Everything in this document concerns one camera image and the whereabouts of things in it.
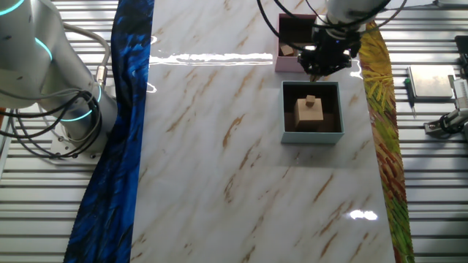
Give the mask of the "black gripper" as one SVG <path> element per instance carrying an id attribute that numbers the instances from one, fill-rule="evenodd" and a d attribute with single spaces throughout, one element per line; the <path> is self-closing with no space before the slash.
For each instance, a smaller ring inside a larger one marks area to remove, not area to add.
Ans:
<path id="1" fill-rule="evenodd" d="M 347 32 L 343 39 L 332 37 L 325 29 L 312 35 L 315 50 L 304 50 L 298 54 L 298 63 L 307 74 L 328 76 L 352 66 L 352 59 L 361 48 L 361 35 Z"/>

